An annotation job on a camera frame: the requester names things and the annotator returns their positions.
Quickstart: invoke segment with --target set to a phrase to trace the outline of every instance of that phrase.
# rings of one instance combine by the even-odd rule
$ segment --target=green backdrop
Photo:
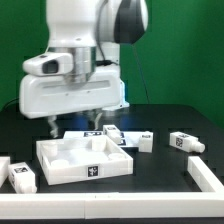
[[[150,27],[121,47],[130,103],[190,105],[224,128],[224,1],[146,0]],[[47,45],[44,0],[1,0],[0,108],[18,97],[22,62]]]

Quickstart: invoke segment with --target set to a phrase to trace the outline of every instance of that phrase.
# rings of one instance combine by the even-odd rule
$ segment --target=black tabletop
[[[88,131],[92,114],[74,113],[58,116],[59,138],[65,131]],[[36,174],[38,193],[99,192],[200,192],[187,172],[190,155],[197,155],[224,184],[224,131],[194,108],[182,105],[132,105],[129,109],[103,115],[99,122],[114,124],[121,131],[154,133],[152,153],[136,148],[125,151],[134,159],[133,175],[48,186],[36,157],[36,141],[52,139],[46,119],[29,120],[12,105],[0,113],[0,156],[10,156],[11,163],[26,162]],[[202,154],[187,153],[169,146],[169,134],[181,131],[199,138],[206,149]],[[0,193],[14,193],[6,181]],[[32,223],[223,223],[222,218],[195,219],[117,219],[117,220],[32,220]]]

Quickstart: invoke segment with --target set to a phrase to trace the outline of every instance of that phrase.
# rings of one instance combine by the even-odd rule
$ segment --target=black square sticker
[[[151,138],[150,135],[142,135],[142,138]]]
[[[112,130],[116,130],[115,127],[108,127],[107,129],[110,130],[110,131],[112,131]]]
[[[181,138],[188,138],[189,137],[189,135],[186,135],[186,134],[181,134],[181,135],[179,135]]]
[[[121,143],[118,144],[119,146],[125,146],[126,145],[126,141],[124,139],[121,139]]]
[[[176,146],[182,147],[183,146],[183,139],[177,138],[176,139]]]
[[[88,167],[88,177],[98,177],[99,176],[99,167],[98,166],[89,166]]]
[[[92,137],[92,136],[99,136],[102,135],[102,132],[100,131],[87,131],[84,132],[84,137]]]
[[[20,168],[16,168],[14,169],[16,173],[25,173],[28,172],[26,167],[20,167]]]

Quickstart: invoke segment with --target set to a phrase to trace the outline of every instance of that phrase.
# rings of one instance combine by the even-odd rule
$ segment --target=white tray
[[[94,151],[93,138],[98,137],[37,141],[37,157],[49,185],[133,173],[133,159],[118,145],[103,136],[104,151]]]

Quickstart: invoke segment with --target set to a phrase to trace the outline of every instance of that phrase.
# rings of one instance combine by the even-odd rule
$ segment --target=white block
[[[17,163],[8,166],[9,181],[19,194],[36,193],[35,174],[26,163]]]
[[[8,165],[10,164],[10,157],[0,157],[0,187],[8,177]]]
[[[85,194],[2,194],[3,219],[84,219]]]
[[[223,195],[218,196],[211,193],[121,194],[118,201],[120,205],[119,218],[224,216]]]
[[[185,152],[202,153],[205,150],[205,145],[200,143],[198,138],[182,132],[170,133],[170,145]]]
[[[198,156],[188,158],[188,172],[203,192],[223,192],[224,186]]]
[[[92,137],[92,150],[103,152],[106,149],[107,139],[105,136]]]
[[[121,132],[115,125],[103,125],[103,134],[107,135],[116,144],[121,143]]]
[[[119,193],[86,194],[85,218],[119,218],[121,208],[116,195]]]
[[[47,142],[43,144],[46,156],[54,157],[58,154],[58,145],[55,141]]]
[[[138,144],[139,152],[152,152],[153,133],[149,131],[142,132]]]

